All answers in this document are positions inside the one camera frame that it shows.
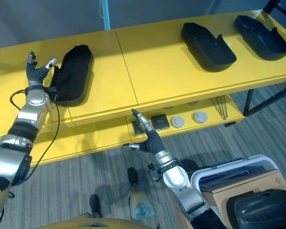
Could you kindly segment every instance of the carpeted floor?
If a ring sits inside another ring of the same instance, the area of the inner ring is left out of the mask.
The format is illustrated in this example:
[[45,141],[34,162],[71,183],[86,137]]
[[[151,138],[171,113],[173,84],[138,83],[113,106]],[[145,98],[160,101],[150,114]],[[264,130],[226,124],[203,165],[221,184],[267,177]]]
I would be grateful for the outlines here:
[[[276,85],[255,90],[252,105],[278,92]],[[243,109],[247,92],[232,97]],[[286,179],[286,99],[272,104],[231,127],[217,126],[163,139],[174,157],[195,162],[187,170],[210,166],[233,157],[264,154],[272,158]],[[130,185],[127,168],[135,167],[142,188],[155,205],[160,228],[177,229],[163,181],[153,182],[146,166],[152,155],[121,148],[43,165],[8,199],[2,229],[34,228],[90,212],[89,196],[99,195],[108,218],[129,219]]]

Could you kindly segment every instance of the metal table leg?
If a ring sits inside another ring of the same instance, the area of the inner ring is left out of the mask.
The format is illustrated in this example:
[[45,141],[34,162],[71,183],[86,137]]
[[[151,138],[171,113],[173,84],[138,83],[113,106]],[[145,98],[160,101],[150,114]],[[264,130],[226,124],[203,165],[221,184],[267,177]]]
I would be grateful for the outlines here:
[[252,99],[252,95],[253,95],[253,90],[254,89],[250,89],[248,91],[248,95],[247,95],[247,99],[246,99],[246,104],[245,104],[243,115],[245,115],[245,113],[247,113],[248,110],[250,109],[250,104],[251,104],[251,99]]
[[286,96],[286,88],[284,90],[276,93],[275,95],[271,96],[269,99],[266,99],[265,101],[263,101],[259,105],[253,107],[252,109],[249,109],[250,102],[251,102],[251,99],[252,99],[252,93],[253,93],[253,89],[248,91],[247,100],[246,100],[244,113],[243,113],[243,115],[246,116],[246,117],[248,117],[250,115],[253,115],[254,113],[262,110],[263,108],[265,108],[266,106],[268,106],[268,105],[276,102],[277,100],[285,97]]

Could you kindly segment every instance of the blue pole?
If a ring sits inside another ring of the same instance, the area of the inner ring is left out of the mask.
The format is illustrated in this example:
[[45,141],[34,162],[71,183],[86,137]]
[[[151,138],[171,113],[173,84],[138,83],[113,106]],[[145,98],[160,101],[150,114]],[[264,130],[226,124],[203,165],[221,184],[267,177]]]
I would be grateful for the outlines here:
[[103,17],[104,17],[103,20],[104,20],[105,30],[110,30],[108,0],[102,0],[102,11],[103,11]]

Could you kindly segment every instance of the black foam pad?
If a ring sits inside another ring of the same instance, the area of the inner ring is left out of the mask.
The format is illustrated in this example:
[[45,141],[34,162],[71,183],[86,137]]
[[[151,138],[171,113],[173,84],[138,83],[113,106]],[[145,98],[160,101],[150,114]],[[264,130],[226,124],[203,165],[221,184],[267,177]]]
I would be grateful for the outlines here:
[[84,101],[93,62],[88,46],[79,45],[64,56],[60,69],[55,66],[51,88],[56,88],[57,104],[77,106]]

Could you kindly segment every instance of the cardboard box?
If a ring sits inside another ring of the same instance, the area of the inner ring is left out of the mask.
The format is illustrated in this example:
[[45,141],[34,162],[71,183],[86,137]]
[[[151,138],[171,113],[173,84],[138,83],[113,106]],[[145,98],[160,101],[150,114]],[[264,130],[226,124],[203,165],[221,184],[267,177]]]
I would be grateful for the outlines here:
[[[214,207],[215,212],[218,209],[226,226],[232,229],[226,211],[226,203],[228,199],[230,197],[238,196],[249,191],[260,192],[268,189],[286,190],[286,181],[279,170],[272,170],[260,175],[234,179],[223,184],[204,189],[202,194],[204,198],[210,203],[210,205]],[[177,202],[175,201],[174,194],[171,191],[170,196],[173,202],[179,228],[192,229],[190,223],[180,212]]]

